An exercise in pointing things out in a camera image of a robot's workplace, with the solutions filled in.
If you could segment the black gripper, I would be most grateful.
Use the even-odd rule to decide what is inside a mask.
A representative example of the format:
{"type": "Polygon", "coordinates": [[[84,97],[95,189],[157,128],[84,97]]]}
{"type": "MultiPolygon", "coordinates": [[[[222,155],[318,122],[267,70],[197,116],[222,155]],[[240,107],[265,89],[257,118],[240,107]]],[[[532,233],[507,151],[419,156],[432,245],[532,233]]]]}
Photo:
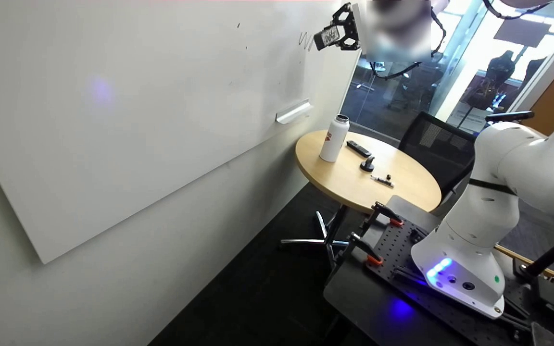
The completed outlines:
{"type": "Polygon", "coordinates": [[[361,55],[370,55],[376,49],[367,5],[347,3],[342,14],[342,30],[343,37],[340,47],[343,51],[359,51],[361,55]]]}

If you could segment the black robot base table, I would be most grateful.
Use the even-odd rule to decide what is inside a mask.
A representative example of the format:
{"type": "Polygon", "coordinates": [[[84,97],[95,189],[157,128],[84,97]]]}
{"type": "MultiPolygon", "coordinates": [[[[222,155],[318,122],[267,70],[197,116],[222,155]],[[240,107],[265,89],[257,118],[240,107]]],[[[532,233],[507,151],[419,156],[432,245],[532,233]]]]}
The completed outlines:
{"type": "Polygon", "coordinates": [[[440,295],[440,289],[474,287],[451,276],[440,260],[419,272],[409,249],[434,226],[434,218],[392,199],[374,205],[351,235],[322,297],[374,346],[554,346],[554,283],[542,278],[507,283],[505,310],[497,320],[440,295]]]}

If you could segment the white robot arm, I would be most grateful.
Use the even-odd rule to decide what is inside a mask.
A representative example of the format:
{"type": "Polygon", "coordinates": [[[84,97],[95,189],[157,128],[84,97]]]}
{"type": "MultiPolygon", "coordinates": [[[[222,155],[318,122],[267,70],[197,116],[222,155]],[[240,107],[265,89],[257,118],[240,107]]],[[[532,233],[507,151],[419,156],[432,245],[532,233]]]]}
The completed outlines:
{"type": "Polygon", "coordinates": [[[461,197],[409,251],[424,283],[484,318],[499,318],[505,281],[492,249],[517,226],[520,205],[554,216],[554,131],[497,122],[474,139],[461,197]]]}

